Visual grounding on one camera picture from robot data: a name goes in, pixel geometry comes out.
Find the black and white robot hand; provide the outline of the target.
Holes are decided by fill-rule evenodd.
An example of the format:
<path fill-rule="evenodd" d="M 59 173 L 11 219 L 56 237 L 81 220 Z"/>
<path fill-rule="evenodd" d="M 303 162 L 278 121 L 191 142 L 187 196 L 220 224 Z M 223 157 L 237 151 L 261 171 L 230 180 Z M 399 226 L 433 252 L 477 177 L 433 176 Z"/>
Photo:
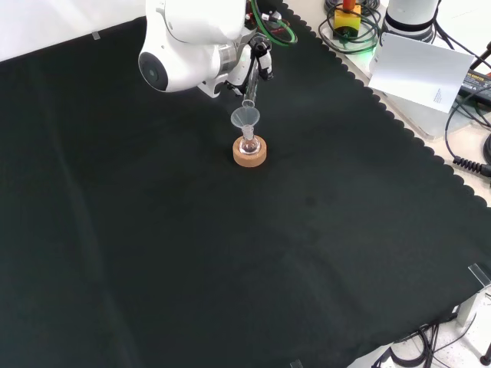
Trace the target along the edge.
<path fill-rule="evenodd" d="M 241 43 L 237 63 L 226 79 L 227 88 L 238 96 L 245 96 L 249 85 L 257 84 L 259 78 L 271 80 L 271 49 L 271 41 L 261 33 L 255 33 L 247 43 Z"/>

